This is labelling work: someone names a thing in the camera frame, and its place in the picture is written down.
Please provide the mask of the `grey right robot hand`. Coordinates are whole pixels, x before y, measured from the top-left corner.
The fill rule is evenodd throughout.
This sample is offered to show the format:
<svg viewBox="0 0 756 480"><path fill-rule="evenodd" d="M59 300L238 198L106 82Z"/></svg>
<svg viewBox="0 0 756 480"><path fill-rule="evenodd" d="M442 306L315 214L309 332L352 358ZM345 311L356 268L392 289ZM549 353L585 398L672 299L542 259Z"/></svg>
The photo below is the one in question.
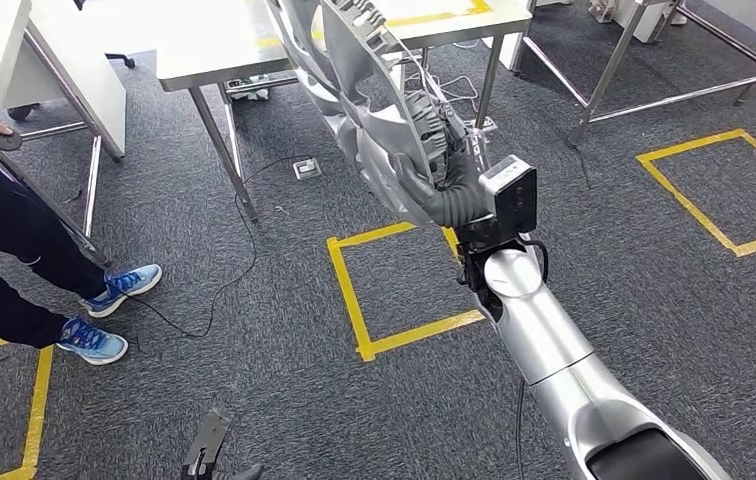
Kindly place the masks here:
<svg viewBox="0 0 756 480"><path fill-rule="evenodd" d="M479 183L483 143L456 115L446 120L445 132L450 156L442 188L426 182L405 154L395 154L392 162L401 188L435 224L458 227L490 214Z"/></svg>

